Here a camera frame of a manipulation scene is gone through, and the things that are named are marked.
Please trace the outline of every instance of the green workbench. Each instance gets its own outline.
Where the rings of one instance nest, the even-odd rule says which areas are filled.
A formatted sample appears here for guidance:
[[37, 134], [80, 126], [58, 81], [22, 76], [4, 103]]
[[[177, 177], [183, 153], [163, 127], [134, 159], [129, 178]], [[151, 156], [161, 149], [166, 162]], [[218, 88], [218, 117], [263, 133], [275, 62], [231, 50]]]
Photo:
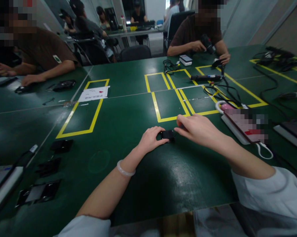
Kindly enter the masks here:
[[[270, 79], [254, 70], [254, 64], [250, 62], [262, 51], [264, 46], [261, 45], [231, 48], [226, 78], [238, 89], [243, 103], [256, 108], [257, 113], [268, 114], [269, 119], [281, 122], [285, 119], [279, 112], [259, 98], [262, 90], [274, 86]], [[36, 93], [15, 94], [13, 90], [19, 86], [18, 81], [0, 88], [0, 165], [12, 164], [34, 144], [40, 146], [22, 181], [0, 207], [0, 236], [59, 233], [116, 163], [137, 145], [145, 130], [156, 125], [173, 129], [178, 114], [205, 115], [218, 129], [234, 137], [203, 87], [183, 79], [200, 73], [220, 74], [208, 67], [214, 58], [214, 55], [195, 55], [191, 66], [182, 67], [183, 70], [173, 75], [164, 75], [166, 57], [163, 57], [80, 68], [38, 84]], [[175, 63], [178, 57], [169, 59]], [[275, 67], [260, 69], [279, 83], [278, 89], [266, 93], [268, 101], [274, 102], [280, 93], [297, 91], [297, 68], [283, 74]], [[77, 81], [72, 90], [46, 90], [65, 79]], [[78, 100], [84, 88], [104, 85], [110, 86], [107, 99], [62, 106], [64, 100]], [[285, 104], [297, 111], [297, 100]], [[292, 111], [283, 110], [297, 118]], [[297, 169], [297, 148], [274, 132], [272, 124], [268, 135], [272, 148]], [[54, 156], [62, 157], [59, 172], [39, 179], [35, 173], [37, 165], [52, 157], [49, 148], [57, 139], [73, 139], [74, 143], [69, 153]], [[181, 136], [175, 139], [175, 143], [158, 147], [141, 161], [110, 218], [112, 225], [238, 200], [229, 165], [222, 156]], [[244, 147], [258, 155], [256, 146]], [[266, 162], [277, 164], [274, 159]], [[15, 208], [20, 190], [56, 179], [62, 181], [54, 200]]]

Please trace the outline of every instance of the white bottle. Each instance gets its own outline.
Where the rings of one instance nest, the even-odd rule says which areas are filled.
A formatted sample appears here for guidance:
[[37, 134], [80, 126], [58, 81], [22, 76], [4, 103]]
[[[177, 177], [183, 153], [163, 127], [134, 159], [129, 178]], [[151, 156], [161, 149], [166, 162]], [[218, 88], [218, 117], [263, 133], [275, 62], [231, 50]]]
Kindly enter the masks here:
[[125, 18], [123, 17], [123, 15], [121, 16], [121, 21], [122, 21], [122, 25], [123, 25], [123, 30], [124, 30], [125, 32], [127, 32], [128, 30], [127, 30], [127, 28], [126, 28], [126, 21], [125, 21]]

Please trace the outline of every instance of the brown t-shirt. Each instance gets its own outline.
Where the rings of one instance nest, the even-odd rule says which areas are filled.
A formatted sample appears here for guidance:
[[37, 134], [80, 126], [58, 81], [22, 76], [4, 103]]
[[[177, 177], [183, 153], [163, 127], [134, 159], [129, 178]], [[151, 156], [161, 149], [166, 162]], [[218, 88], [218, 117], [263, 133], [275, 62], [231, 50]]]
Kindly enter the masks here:
[[195, 15], [190, 15], [179, 26], [170, 46], [180, 46], [200, 40], [203, 34], [206, 34], [211, 39], [212, 45], [215, 45], [222, 40], [222, 33], [218, 28], [216, 24], [204, 27], [195, 26]]
[[74, 54], [56, 34], [36, 27], [33, 39], [22, 42], [19, 47], [23, 51], [22, 61], [27, 64], [41, 66], [45, 71], [50, 70], [59, 63], [53, 55], [61, 62], [71, 60], [75, 67], [81, 67]]

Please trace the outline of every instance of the bracelet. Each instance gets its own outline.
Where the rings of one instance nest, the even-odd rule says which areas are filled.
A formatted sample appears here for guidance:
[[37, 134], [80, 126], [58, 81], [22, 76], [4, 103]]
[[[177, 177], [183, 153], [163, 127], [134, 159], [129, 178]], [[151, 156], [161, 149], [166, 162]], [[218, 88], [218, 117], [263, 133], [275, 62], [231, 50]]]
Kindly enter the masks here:
[[120, 166], [121, 161], [122, 161], [122, 160], [120, 160], [120, 161], [117, 163], [117, 165], [116, 165], [117, 168], [118, 168], [118, 171], [119, 171], [121, 174], [123, 174], [124, 176], [128, 176], [128, 177], [133, 176], [133, 175], [135, 174], [135, 171], [134, 171], [133, 173], [129, 173], [129, 172], [124, 171], [124, 170], [121, 168], [121, 166]]

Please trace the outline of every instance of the hand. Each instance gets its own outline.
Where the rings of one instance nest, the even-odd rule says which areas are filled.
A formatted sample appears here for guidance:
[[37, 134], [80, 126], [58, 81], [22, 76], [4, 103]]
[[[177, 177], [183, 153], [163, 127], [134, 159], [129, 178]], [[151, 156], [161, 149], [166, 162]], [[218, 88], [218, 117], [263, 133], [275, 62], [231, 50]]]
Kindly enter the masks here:
[[230, 59], [231, 59], [231, 55], [229, 53], [226, 53], [226, 54], [222, 54], [219, 59], [221, 60], [222, 62], [222, 65], [226, 65], [230, 62]]
[[191, 42], [191, 49], [195, 52], [201, 52], [207, 50], [205, 46], [201, 43], [200, 40], [197, 40], [195, 42]]
[[44, 82], [46, 81], [46, 78], [42, 76], [42, 74], [39, 75], [27, 75], [25, 78], [23, 78], [21, 82], [21, 86], [28, 86], [34, 82]]
[[161, 131], [165, 131], [165, 129], [157, 126], [148, 128], [143, 134], [141, 141], [137, 145], [138, 151], [145, 155], [153, 151], [156, 147], [169, 142], [169, 139], [161, 139], [159, 141], [156, 140], [157, 135]]
[[190, 117], [178, 115], [177, 125], [178, 127], [174, 130], [181, 136], [213, 150], [215, 150], [217, 146], [222, 146], [228, 138], [228, 136], [220, 132], [207, 117], [201, 115], [194, 114]]
[[16, 76], [16, 72], [11, 67], [0, 63], [0, 76], [12, 77]]

